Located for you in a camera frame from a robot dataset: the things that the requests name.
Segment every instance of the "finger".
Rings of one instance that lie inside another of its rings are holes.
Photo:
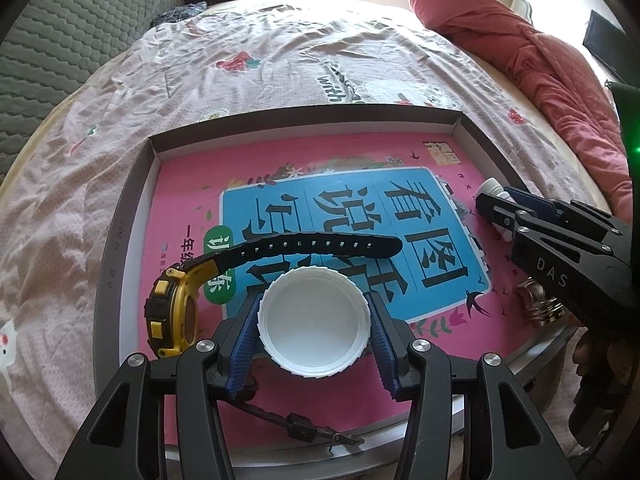
[[[578,365],[578,367],[575,369],[575,374],[578,375],[579,377],[584,377],[589,372],[591,372],[592,369],[593,369],[593,366],[589,363]]]
[[[638,350],[624,341],[614,341],[607,350],[607,360],[613,375],[626,382],[636,360]]]
[[[585,332],[580,338],[580,341],[578,341],[574,354],[572,355],[574,364],[582,365],[589,361],[589,356],[591,355],[590,338],[589,332]]]

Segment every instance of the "white bottle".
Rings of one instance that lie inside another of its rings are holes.
[[[494,178],[488,178],[487,180],[485,180],[478,188],[478,191],[476,191],[474,198],[476,198],[481,193],[486,193],[487,195],[497,196],[498,198],[503,198],[505,200],[509,200],[510,202],[515,202],[515,200],[511,198],[511,195],[507,191],[505,191],[500,183]],[[505,242],[511,242],[511,239],[513,238],[513,233],[511,231],[496,224],[494,224],[494,227],[502,235],[502,239]]]

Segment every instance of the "metal screw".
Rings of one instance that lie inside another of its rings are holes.
[[[426,339],[416,339],[411,346],[414,347],[414,350],[418,352],[427,352],[431,349],[431,343],[429,343]]]
[[[133,354],[127,359],[129,366],[140,366],[143,362],[145,362],[145,357],[142,354]]]
[[[498,366],[502,362],[502,359],[500,359],[500,356],[498,354],[494,354],[491,352],[489,354],[485,354],[484,362],[489,366]]]
[[[216,344],[211,339],[203,339],[196,343],[198,352],[210,352],[216,347]]]

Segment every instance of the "pink bedsheet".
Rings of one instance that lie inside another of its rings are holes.
[[[631,179],[618,119],[578,50],[498,0],[409,2],[424,27],[503,72],[578,156],[614,215],[631,222]]]

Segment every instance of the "yellow watch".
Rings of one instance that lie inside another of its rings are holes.
[[[283,254],[333,254],[390,258],[402,250],[393,236],[344,233],[268,235],[219,252],[173,264],[154,282],[145,302],[148,343],[156,356],[172,357],[191,346],[198,333],[198,290],[229,269]]]

